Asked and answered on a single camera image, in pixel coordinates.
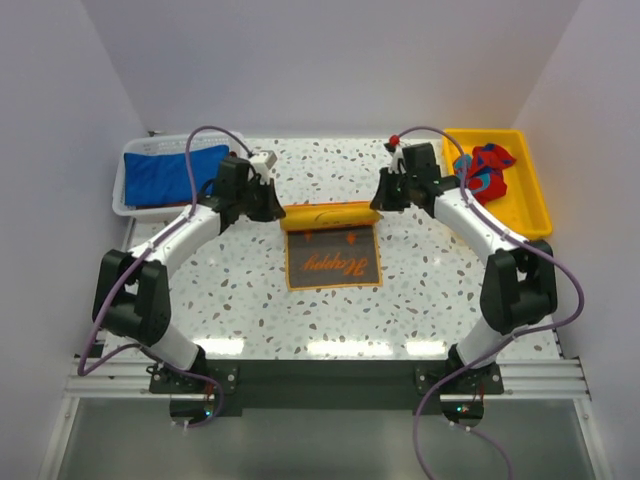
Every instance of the blue cloth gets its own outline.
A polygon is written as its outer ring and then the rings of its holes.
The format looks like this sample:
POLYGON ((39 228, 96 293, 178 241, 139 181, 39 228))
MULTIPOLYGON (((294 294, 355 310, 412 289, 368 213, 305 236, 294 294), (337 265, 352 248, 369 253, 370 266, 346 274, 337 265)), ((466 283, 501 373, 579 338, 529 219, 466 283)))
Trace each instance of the blue cloth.
MULTIPOLYGON (((191 152, 196 188, 218 174, 218 165, 229 154, 229 147, 217 145, 191 152)), ((124 154, 124 203, 131 207, 150 207, 191 200, 184 153, 174 155, 124 154)))

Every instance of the yellow tray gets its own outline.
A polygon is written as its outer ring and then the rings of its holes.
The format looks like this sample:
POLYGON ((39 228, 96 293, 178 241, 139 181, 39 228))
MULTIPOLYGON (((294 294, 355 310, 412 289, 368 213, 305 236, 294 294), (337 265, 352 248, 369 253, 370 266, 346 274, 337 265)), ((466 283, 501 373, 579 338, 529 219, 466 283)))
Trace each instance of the yellow tray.
MULTIPOLYGON (((468 154, 471 154, 473 147, 484 146, 487 143, 495 143, 506 148, 516 159, 514 166, 503 171, 507 193, 504 197, 487 203, 485 208, 511 230, 529 240, 551 235, 551 218, 544 203, 527 142, 521 131, 462 128, 450 128, 445 131, 453 136, 468 154)), ((453 175, 453 162, 459 157, 458 149, 445 138, 442 142, 442 153, 447 171, 453 175)))

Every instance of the speckled tabletop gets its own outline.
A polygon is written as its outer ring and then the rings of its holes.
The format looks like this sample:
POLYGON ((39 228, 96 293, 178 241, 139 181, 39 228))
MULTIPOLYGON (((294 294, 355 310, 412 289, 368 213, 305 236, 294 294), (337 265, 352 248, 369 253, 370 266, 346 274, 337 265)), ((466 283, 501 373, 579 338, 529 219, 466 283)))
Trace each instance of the speckled tabletop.
MULTIPOLYGON (((282 205, 370 200, 378 170, 389 161, 381 140, 248 142, 276 151, 273 178, 282 205)), ((440 152, 440 142, 433 143, 440 152)), ((129 245, 161 228, 136 223, 129 245)), ((417 208, 384 214, 377 234, 383 286, 289 292, 279 224, 240 219, 171 279, 172 322, 209 358, 445 358, 479 318, 482 264, 417 208)), ((122 343, 108 334, 104 353, 122 343)), ((500 358, 557 359, 555 334, 521 338, 500 358)))

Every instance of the brown mat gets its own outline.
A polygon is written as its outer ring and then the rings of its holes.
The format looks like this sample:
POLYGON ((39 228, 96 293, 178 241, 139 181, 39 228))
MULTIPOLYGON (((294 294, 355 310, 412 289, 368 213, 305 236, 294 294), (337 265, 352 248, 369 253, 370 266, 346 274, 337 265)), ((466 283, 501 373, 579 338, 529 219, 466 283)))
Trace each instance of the brown mat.
POLYGON ((289 290, 382 285, 374 226, 289 232, 289 290))

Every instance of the gray wall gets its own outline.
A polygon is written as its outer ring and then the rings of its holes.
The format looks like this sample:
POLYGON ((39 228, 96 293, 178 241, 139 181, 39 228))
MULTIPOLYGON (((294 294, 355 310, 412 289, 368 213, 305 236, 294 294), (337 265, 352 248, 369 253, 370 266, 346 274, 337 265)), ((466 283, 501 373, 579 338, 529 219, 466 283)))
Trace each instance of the gray wall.
POLYGON ((35 478, 101 255, 118 151, 143 134, 83 6, 0 15, 0 478, 35 478))
MULTIPOLYGON (((585 313, 561 331, 579 354, 617 478, 640 478, 640 3, 584 0, 516 126, 527 134, 585 313)), ((558 316, 574 306, 565 282, 558 316)))
POLYGON ((149 129, 509 127, 579 0, 83 0, 149 129))

